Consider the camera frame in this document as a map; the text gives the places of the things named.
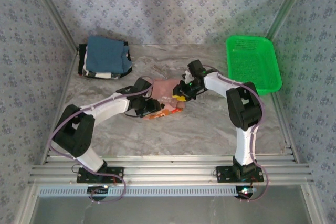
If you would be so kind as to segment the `small black circuit board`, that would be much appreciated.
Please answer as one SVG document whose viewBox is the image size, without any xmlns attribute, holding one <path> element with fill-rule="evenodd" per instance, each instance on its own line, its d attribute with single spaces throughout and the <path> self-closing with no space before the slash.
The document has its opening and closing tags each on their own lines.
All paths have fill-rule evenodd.
<svg viewBox="0 0 336 224">
<path fill-rule="evenodd" d="M 236 191 L 237 191 L 237 196 L 235 196 L 236 198 L 243 199 L 243 200 L 249 200 L 253 196 L 253 193 L 257 191 L 257 189 L 251 186 L 249 187 L 236 186 Z"/>
<path fill-rule="evenodd" d="M 107 185 L 103 186 L 89 186 L 87 188 L 87 195 L 106 195 L 109 191 L 109 187 Z"/>
</svg>

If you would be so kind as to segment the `aluminium upright frame post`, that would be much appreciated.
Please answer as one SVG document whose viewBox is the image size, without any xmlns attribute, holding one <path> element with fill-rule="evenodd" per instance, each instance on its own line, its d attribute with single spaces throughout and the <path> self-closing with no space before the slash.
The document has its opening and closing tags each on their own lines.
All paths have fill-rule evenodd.
<svg viewBox="0 0 336 224">
<path fill-rule="evenodd" d="M 281 29 L 283 23 L 285 22 L 288 14 L 293 8 L 296 0 L 283 0 L 280 5 L 279 11 L 277 12 L 274 21 L 272 22 L 270 28 L 268 29 L 266 38 L 273 40 Z"/>
<path fill-rule="evenodd" d="M 53 3 L 53 0 L 41 0 L 45 9 L 47 10 L 50 18 L 53 20 L 55 27 L 60 32 L 61 36 L 63 37 L 65 43 L 70 48 L 71 51 L 76 51 L 76 43 L 72 38 L 68 28 L 66 27 L 57 7 Z"/>
</svg>

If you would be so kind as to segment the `stack of folded clothes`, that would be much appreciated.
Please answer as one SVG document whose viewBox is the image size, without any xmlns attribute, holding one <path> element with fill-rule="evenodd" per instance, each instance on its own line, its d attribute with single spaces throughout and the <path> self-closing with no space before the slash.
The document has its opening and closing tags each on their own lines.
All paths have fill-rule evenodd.
<svg viewBox="0 0 336 224">
<path fill-rule="evenodd" d="M 79 55 L 79 65 L 78 65 L 78 73 L 82 76 L 80 73 L 80 70 L 82 70 L 83 66 L 83 57 L 84 54 L 88 52 L 88 45 L 87 44 L 80 44 L 78 49 L 78 55 Z M 123 46 L 123 53 L 120 56 L 116 56 L 115 53 L 113 53 L 109 60 L 100 60 L 100 65 L 112 65 L 113 70 L 109 73 L 118 73 L 121 74 L 121 78 L 127 76 L 132 72 L 132 61 L 130 57 L 129 52 L 129 46 L 128 43 L 125 42 Z"/>
</svg>

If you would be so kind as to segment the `green plastic basket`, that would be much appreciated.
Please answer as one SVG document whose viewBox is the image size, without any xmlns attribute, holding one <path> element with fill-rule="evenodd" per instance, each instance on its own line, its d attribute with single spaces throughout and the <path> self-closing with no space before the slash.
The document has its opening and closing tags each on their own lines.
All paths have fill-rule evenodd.
<svg viewBox="0 0 336 224">
<path fill-rule="evenodd" d="M 230 79 L 252 82 L 259 95 L 280 90 L 282 78 L 270 40 L 256 36 L 231 36 L 225 44 Z"/>
</svg>

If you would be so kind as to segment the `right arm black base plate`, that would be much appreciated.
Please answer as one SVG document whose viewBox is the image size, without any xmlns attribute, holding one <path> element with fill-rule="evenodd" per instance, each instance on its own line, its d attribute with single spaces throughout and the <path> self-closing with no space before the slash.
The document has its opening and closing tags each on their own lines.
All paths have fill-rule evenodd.
<svg viewBox="0 0 336 224">
<path fill-rule="evenodd" d="M 217 166 L 216 178 L 218 183 L 264 182 L 264 175 L 259 167 L 253 167 L 252 170 L 243 171 L 234 165 Z"/>
</svg>

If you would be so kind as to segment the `pink t-shirt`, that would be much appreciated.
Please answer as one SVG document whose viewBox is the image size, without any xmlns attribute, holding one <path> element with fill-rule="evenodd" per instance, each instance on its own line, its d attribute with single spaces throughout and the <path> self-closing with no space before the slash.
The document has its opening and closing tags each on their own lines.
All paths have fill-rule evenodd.
<svg viewBox="0 0 336 224">
<path fill-rule="evenodd" d="M 154 81 L 151 98 L 160 103 L 161 109 L 144 116 L 144 120 L 152 120 L 183 111 L 186 101 L 182 101 L 181 98 L 173 95 L 173 89 L 178 84 L 180 84 L 180 80 L 170 79 Z"/>
</svg>

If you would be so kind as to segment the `aluminium front rail frame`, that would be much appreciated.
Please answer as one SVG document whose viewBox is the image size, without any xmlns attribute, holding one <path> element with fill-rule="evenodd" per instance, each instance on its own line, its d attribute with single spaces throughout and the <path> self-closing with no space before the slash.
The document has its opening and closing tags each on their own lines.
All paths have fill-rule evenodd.
<svg viewBox="0 0 336 224">
<path fill-rule="evenodd" d="M 228 155 L 117 156 L 107 157 L 110 166 L 124 167 L 128 185 L 215 185 L 215 168 L 230 166 Z M 313 182 L 308 164 L 297 163 L 292 154 L 262 154 L 258 162 L 265 168 L 270 185 L 300 185 Z M 44 165 L 35 165 L 28 182 L 40 185 L 75 184 L 74 162 L 50 156 Z"/>
</svg>

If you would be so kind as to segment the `blue folded t-shirt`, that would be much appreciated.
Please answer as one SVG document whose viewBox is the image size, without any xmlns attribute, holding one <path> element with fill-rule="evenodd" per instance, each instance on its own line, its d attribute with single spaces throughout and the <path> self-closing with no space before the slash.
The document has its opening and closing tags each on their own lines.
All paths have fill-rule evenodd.
<svg viewBox="0 0 336 224">
<path fill-rule="evenodd" d="M 85 67 L 94 73 L 125 74 L 132 68 L 128 42 L 90 36 Z"/>
</svg>

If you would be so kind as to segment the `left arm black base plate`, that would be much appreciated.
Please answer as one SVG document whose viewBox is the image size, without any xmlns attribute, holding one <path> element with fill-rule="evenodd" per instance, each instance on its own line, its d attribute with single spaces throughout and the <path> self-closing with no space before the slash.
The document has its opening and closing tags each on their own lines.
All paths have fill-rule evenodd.
<svg viewBox="0 0 336 224">
<path fill-rule="evenodd" d="M 98 171 L 99 173 L 105 174 L 114 174 L 118 175 L 119 177 L 123 178 L 124 168 L 123 167 L 106 167 L 102 170 Z M 77 183 L 79 184 L 109 184 L 109 183 L 116 183 L 121 184 L 122 181 L 119 178 L 113 176 L 102 176 L 102 175 L 95 175 L 90 173 L 84 168 L 79 168 L 78 175 L 77 175 Z"/>
</svg>

